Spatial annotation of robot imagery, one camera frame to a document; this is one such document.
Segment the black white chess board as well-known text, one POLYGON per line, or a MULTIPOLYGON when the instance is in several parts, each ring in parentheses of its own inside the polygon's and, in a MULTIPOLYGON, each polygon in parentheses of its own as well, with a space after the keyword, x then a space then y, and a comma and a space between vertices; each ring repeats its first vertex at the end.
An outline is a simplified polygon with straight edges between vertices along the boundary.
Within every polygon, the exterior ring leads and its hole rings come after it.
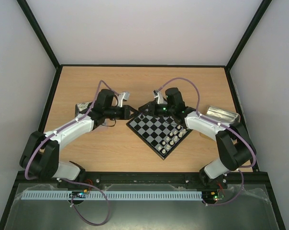
POLYGON ((172 117, 156 117, 143 114, 144 118, 141 120, 141 114, 143 113, 139 113, 126 125, 163 160, 192 132, 192 130, 176 124, 172 117), (180 132, 183 132, 183 136, 174 141, 174 136, 170 136, 171 132, 177 137, 180 132), (162 149, 158 150, 159 146, 166 150, 165 154, 162 153, 162 149))

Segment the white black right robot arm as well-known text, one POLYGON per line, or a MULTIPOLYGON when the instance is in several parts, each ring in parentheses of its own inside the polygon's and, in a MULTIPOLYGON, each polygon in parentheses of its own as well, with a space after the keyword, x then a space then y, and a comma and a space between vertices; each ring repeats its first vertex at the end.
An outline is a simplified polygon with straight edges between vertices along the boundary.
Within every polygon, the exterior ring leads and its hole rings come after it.
POLYGON ((169 88, 163 97, 154 92, 155 99, 139 107, 151 116, 170 116, 178 125, 196 130, 217 143, 219 157, 200 169, 200 183, 212 187, 217 177, 245 167, 247 161, 256 161, 256 150, 243 124, 223 123, 203 115, 198 109, 185 105, 178 88, 169 88))

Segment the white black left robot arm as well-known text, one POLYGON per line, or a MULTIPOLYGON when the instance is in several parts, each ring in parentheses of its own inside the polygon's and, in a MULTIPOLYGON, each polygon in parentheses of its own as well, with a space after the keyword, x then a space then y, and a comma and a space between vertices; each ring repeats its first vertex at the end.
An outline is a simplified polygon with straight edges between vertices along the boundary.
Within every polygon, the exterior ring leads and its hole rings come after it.
POLYGON ((102 126, 107 119, 132 119, 137 110, 124 105, 129 97, 129 92, 116 94, 112 90, 102 89, 93 102, 76 105, 77 113, 73 120, 45 133, 33 132, 20 159, 25 178, 75 180, 81 172, 81 166, 73 162, 61 162, 60 152, 78 137, 102 126))

